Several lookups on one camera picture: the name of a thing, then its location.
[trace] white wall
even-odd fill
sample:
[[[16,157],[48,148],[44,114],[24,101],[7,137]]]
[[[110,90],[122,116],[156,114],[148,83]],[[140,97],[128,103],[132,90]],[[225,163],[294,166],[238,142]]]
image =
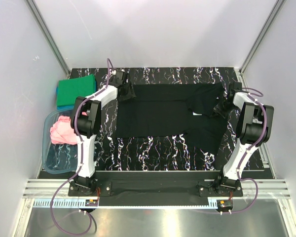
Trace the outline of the white wall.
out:
[[[64,73],[24,0],[0,0],[0,237],[37,174],[45,117]]]
[[[69,67],[240,67],[276,0],[35,0]]]
[[[275,108],[268,147],[296,208],[296,0],[286,1],[245,72]]]

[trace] pink towel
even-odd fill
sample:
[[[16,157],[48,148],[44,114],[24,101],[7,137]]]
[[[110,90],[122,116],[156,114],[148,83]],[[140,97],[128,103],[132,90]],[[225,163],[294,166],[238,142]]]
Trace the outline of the pink towel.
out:
[[[77,144],[74,130],[70,127],[70,117],[59,116],[58,121],[50,128],[52,144]]]

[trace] clear plastic container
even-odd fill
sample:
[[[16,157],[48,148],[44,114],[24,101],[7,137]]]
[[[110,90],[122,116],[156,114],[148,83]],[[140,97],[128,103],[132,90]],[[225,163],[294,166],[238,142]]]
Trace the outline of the clear plastic container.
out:
[[[50,128],[58,120],[59,116],[70,116],[71,109],[62,109],[52,112],[44,123],[42,165],[51,174],[61,174],[75,171],[77,168],[77,145],[52,144],[50,140]]]

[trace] black cloth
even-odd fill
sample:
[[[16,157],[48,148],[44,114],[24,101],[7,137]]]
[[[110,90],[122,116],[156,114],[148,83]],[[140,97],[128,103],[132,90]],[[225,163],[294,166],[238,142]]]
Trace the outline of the black cloth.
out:
[[[184,134],[188,146],[217,154],[227,120],[210,116],[224,92],[221,83],[134,85],[134,91],[135,99],[118,104],[117,137]]]

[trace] green object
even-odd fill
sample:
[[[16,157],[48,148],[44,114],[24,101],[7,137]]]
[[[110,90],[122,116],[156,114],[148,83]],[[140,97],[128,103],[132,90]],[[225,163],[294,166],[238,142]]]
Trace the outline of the green object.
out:
[[[58,84],[57,107],[74,105],[78,96],[88,96],[95,92],[94,75],[69,80],[60,80]]]

